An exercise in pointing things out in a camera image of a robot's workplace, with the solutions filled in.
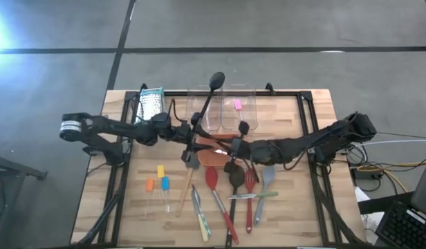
red plastic fork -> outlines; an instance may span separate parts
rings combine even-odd
[[[248,189],[248,193],[251,194],[254,188],[254,185],[256,185],[256,179],[254,178],[254,172],[253,170],[249,169],[246,172],[246,179],[244,181],[244,183],[246,184],[246,187]],[[252,220],[253,220],[253,215],[252,215],[252,198],[249,198],[247,200],[248,204],[247,204],[247,233],[251,233],[252,232]]]

clear plastic container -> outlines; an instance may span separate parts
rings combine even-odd
[[[193,89],[187,90],[187,108],[185,119],[190,120],[195,112],[201,112],[204,107],[210,88],[207,84],[196,85]],[[202,128],[206,131],[216,131],[221,126],[221,105],[222,89],[214,92],[210,103],[207,106],[204,118],[201,122]]]
[[[256,90],[245,84],[227,85],[222,92],[221,124],[224,129],[239,131],[240,121],[250,126],[249,133],[257,128]]]

cheese grater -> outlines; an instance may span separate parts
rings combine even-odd
[[[139,97],[135,123],[150,120],[154,115],[163,112],[163,109],[164,88],[143,89]]]

white cable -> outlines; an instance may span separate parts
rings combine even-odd
[[[379,141],[379,142],[366,142],[364,144],[354,144],[355,147],[357,147],[364,156],[365,159],[367,159],[367,153],[365,152],[364,148],[362,146],[367,145],[379,145],[379,144],[385,144],[385,143],[394,143],[394,142],[426,142],[426,140],[390,140],[390,141]]]
[[[365,161],[367,161],[367,153],[365,152],[364,148],[362,148],[363,145],[360,145],[360,146],[355,145],[355,146],[360,150],[360,153],[362,153],[363,159]]]
[[[390,141],[379,141],[379,142],[366,142],[364,144],[354,145],[358,148],[362,148],[362,146],[367,145],[379,145],[383,143],[394,143],[394,142],[426,142],[426,140],[390,140]]]

red spatula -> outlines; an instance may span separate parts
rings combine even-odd
[[[208,187],[212,190],[214,200],[216,201],[216,203],[218,203],[219,209],[221,210],[224,216],[228,229],[232,233],[235,244],[239,244],[238,234],[234,230],[233,222],[230,220],[227,210],[225,210],[224,204],[222,204],[221,198],[219,198],[218,192],[216,192],[216,184],[218,183],[218,172],[214,167],[207,167],[207,171],[205,173],[205,181],[207,181]]]
[[[254,172],[253,170],[249,169],[246,172],[246,179],[244,181],[246,184],[248,193],[251,194],[254,188],[254,185],[256,184],[256,179],[254,179]],[[247,233],[252,232],[252,224],[253,224],[253,215],[252,215],[252,199],[248,199],[248,205],[247,205]]]

